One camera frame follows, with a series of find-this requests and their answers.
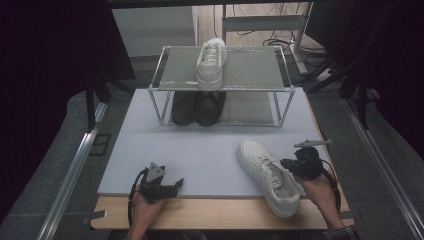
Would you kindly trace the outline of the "light grey mat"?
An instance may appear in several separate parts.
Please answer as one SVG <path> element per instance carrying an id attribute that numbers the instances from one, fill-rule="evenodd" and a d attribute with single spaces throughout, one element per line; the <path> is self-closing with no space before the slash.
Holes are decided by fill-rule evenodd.
<path id="1" fill-rule="evenodd" d="M 259 197 L 261 189 L 236 157 L 243 140 L 260 142 L 277 159 L 292 159 L 296 144 L 321 138 L 309 101 L 300 88 L 295 90 L 281 127 L 161 125 L 149 92 L 139 89 L 128 108 L 98 193 L 128 195 L 137 174 L 154 162 L 165 168 L 165 185 L 184 181 L 181 197 Z"/>

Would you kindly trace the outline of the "black metal stand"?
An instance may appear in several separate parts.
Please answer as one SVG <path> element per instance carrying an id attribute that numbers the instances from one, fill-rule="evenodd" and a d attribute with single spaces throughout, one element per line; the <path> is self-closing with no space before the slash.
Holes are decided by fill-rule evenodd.
<path id="1" fill-rule="evenodd" d="M 96 124 L 95 109 L 94 109 L 94 96 L 97 96 L 102 103 L 108 102 L 112 94 L 109 91 L 107 84 L 110 83 L 113 86 L 129 93 L 134 94 L 135 89 L 120 82 L 119 80 L 113 79 L 105 74 L 89 77 L 86 81 L 86 106 L 87 106 L 87 129 L 91 132 Z"/>
<path id="2" fill-rule="evenodd" d="M 353 60 L 347 66 L 339 69 L 322 82 L 318 84 L 307 87 L 306 93 L 315 93 L 322 88 L 338 81 L 339 79 L 344 78 L 344 81 L 339 88 L 339 95 L 341 98 L 350 98 L 355 90 L 358 90 L 358 113 L 357 118 L 362 126 L 367 129 L 367 120 L 366 120 L 366 107 L 368 102 L 367 96 L 367 79 L 365 77 L 366 70 L 363 69 L 362 62 L 360 60 Z"/>

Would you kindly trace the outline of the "aluminium rail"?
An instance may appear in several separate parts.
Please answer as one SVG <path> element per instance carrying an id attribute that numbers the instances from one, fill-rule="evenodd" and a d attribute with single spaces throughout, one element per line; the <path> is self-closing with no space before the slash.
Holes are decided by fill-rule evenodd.
<path id="1" fill-rule="evenodd" d="M 98 129 L 103 120 L 108 105 L 100 102 L 94 112 L 94 124 L 87 130 L 78 146 L 76 154 L 68 168 L 61 187 L 51 205 L 45 221 L 36 237 L 36 240 L 53 240 L 66 207 L 72 196 L 78 178 L 89 155 L 91 146 L 97 136 Z"/>
<path id="2" fill-rule="evenodd" d="M 396 178 L 394 172 L 391 170 L 389 164 L 386 161 L 386 158 L 375 142 L 372 134 L 360 122 L 358 118 L 359 112 L 355 108 L 354 104 L 346 99 L 342 99 L 341 102 L 347 109 L 348 115 L 350 116 L 351 121 L 358 132 L 358 135 L 369 152 L 371 159 L 382 176 L 383 181 L 385 182 L 412 234 L 414 235 L 414 238 L 416 240 L 424 240 L 424 220 L 419 214 L 417 208 L 413 204 L 410 197 L 403 190 L 400 182 Z"/>

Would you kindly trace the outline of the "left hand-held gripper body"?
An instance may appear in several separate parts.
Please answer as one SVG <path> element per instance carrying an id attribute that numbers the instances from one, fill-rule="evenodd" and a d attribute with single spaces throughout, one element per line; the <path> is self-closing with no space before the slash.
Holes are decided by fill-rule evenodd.
<path id="1" fill-rule="evenodd" d="M 154 162 L 148 168 L 141 171 L 139 192 L 148 202 L 155 202 L 159 199 L 168 199 L 175 196 L 175 186 L 162 186 L 161 182 L 165 176 L 165 167 L 158 166 Z"/>

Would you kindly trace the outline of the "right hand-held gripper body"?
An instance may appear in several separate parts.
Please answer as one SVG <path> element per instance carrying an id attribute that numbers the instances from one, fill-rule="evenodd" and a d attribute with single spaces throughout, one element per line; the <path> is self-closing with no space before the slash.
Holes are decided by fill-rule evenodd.
<path id="1" fill-rule="evenodd" d="M 331 144 L 331 141 L 305 140 L 295 144 L 295 147 L 297 148 L 297 151 L 295 152 L 297 160 L 295 163 L 297 166 L 294 175 L 307 180 L 313 180 L 320 174 L 323 174 L 329 181 L 332 181 L 333 178 L 323 167 L 324 160 L 319 157 L 318 150 L 316 149 L 317 145 L 326 144 Z"/>

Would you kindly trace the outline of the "person's right hand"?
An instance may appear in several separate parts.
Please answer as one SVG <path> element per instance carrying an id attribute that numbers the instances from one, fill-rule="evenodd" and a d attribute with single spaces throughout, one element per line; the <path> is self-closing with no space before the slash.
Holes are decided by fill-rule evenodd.
<path id="1" fill-rule="evenodd" d="M 320 174 L 313 180 L 307 180 L 297 175 L 294 178 L 303 187 L 306 195 L 318 207 L 324 218 L 338 215 L 335 195 L 324 174 Z"/>

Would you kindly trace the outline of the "dark shoe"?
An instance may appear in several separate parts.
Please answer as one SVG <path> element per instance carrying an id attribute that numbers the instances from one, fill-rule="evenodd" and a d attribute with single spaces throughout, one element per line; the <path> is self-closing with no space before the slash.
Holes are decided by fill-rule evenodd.
<path id="1" fill-rule="evenodd" d="M 198 93 L 194 91 L 176 91 L 172 102 L 172 121 L 179 126 L 194 122 Z"/>
<path id="2" fill-rule="evenodd" d="M 225 92 L 201 92 L 196 108 L 197 123 L 206 127 L 216 124 L 223 111 L 225 100 Z"/>

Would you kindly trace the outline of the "white sneaker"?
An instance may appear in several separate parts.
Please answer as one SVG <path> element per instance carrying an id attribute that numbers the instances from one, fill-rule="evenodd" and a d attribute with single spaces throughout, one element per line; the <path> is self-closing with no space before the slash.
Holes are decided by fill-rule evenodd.
<path id="1" fill-rule="evenodd" d="M 296 214 L 300 192 L 289 172 L 263 145 L 252 139 L 242 141 L 237 148 L 237 159 L 260 187 L 275 215 L 288 218 Z"/>
<path id="2" fill-rule="evenodd" d="M 202 91 L 216 91 L 222 86 L 227 48 L 220 38 L 205 42 L 197 59 L 197 86 Z"/>

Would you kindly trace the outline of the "person's left hand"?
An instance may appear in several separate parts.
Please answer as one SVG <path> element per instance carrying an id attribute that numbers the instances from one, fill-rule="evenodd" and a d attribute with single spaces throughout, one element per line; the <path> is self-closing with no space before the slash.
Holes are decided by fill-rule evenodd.
<path id="1" fill-rule="evenodd" d="M 136 193 L 132 199 L 133 220 L 130 231 L 138 235 L 145 232 L 158 217 L 164 203 L 164 200 L 149 203 L 141 193 Z"/>

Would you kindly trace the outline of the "dark curtain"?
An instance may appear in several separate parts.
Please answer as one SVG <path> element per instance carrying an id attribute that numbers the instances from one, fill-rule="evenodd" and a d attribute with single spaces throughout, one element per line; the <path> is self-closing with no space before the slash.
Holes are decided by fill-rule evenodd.
<path id="1" fill-rule="evenodd" d="M 130 79 L 108 0 L 0 0 L 0 223 L 89 84 Z"/>
<path id="2" fill-rule="evenodd" d="M 320 0 L 306 34 L 347 74 L 347 97 L 363 82 L 377 109 L 424 159 L 424 0 Z"/>

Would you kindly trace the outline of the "white metal frame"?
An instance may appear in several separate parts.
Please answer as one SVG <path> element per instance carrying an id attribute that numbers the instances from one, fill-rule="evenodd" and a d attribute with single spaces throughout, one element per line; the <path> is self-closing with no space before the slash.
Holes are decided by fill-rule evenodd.
<path id="1" fill-rule="evenodd" d="M 226 15 L 226 5 L 223 5 L 222 38 L 226 41 L 228 32 L 237 31 L 297 31 L 296 35 L 289 42 L 288 47 L 299 73 L 306 76 L 308 71 L 300 56 L 300 44 L 309 19 L 311 7 L 312 3 L 308 2 L 301 15 L 228 17 Z"/>

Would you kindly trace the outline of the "metal shoe rack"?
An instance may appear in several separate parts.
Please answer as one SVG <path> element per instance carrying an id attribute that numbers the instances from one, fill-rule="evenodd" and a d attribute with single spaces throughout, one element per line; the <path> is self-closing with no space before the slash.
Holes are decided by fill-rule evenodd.
<path id="1" fill-rule="evenodd" d="M 171 125 L 176 91 L 195 91 L 196 46 L 165 46 L 148 87 L 158 121 Z M 221 90 L 226 93 L 220 125 L 272 126 L 284 124 L 295 88 L 279 46 L 230 47 Z"/>

